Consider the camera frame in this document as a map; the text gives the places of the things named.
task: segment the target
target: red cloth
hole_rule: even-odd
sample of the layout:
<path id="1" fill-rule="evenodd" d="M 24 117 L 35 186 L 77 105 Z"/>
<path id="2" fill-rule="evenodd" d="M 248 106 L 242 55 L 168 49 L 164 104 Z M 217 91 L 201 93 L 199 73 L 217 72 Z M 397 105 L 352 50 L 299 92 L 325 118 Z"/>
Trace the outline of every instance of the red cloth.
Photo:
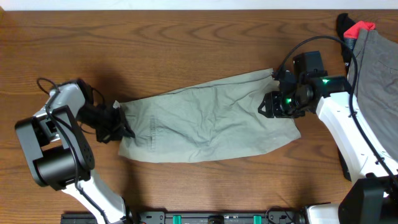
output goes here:
<path id="1" fill-rule="evenodd" d="M 351 28 L 349 28 L 346 32 L 344 32 L 344 38 L 357 39 L 359 35 L 359 30 L 374 30 L 376 28 L 376 24 L 374 22 L 364 22 L 359 21 L 355 23 Z"/>

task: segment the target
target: white wall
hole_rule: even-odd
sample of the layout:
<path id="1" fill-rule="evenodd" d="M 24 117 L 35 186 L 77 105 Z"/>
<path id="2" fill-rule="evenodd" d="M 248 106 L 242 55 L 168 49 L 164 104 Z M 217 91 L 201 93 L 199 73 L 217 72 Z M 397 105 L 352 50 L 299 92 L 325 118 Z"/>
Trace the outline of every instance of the white wall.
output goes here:
<path id="1" fill-rule="evenodd" d="M 15 10 L 398 9 L 398 0 L 0 0 Z"/>

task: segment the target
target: gray cloth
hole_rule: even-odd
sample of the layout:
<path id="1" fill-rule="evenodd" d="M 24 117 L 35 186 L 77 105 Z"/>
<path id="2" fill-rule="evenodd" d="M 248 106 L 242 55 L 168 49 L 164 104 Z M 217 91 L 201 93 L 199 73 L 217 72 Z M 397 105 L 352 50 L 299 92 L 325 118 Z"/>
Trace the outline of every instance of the gray cloth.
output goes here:
<path id="1" fill-rule="evenodd" d="M 376 30 L 361 29 L 354 54 L 359 108 L 383 148 L 398 161 L 398 44 Z M 352 83 L 354 63 L 348 75 Z"/>
<path id="2" fill-rule="evenodd" d="M 265 154 L 300 137 L 292 119 L 257 112 L 277 90 L 272 69 L 122 103 L 136 138 L 119 155 L 145 162 L 201 162 Z"/>

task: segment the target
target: table surface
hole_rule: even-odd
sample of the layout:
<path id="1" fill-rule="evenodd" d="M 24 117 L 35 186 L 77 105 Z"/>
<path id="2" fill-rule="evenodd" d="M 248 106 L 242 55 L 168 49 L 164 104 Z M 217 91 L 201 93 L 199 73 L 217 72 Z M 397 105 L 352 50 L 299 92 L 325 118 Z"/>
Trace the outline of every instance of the table surface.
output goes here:
<path id="1" fill-rule="evenodd" d="M 341 11 L 6 12 L 0 24 L 0 222 L 58 223 L 85 211 L 30 176 L 14 132 L 47 100 L 37 77 L 82 78 L 108 102 L 131 101 L 265 68 L 314 35 L 336 35 Z M 398 41 L 397 11 L 349 11 Z M 317 40 L 329 74 L 345 72 L 340 45 Z M 264 211 L 340 203 L 343 178 L 331 134 L 313 114 L 296 119 L 302 137 L 262 156 L 193 164 L 151 164 L 118 156 L 118 142 L 87 135 L 103 180 L 135 210 Z"/>

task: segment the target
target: green strip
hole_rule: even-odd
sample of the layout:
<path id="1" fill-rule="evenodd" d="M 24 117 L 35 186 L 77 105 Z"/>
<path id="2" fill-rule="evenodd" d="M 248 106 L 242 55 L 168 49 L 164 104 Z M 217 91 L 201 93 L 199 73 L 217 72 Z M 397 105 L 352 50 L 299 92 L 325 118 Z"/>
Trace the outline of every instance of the green strip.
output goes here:
<path id="1" fill-rule="evenodd" d="M 255 215 L 253 217 L 253 222 L 254 222 L 254 224 L 261 224 L 261 216 L 260 215 Z"/>
<path id="2" fill-rule="evenodd" d="M 181 215 L 174 215 L 173 216 L 173 224 L 181 224 Z"/>

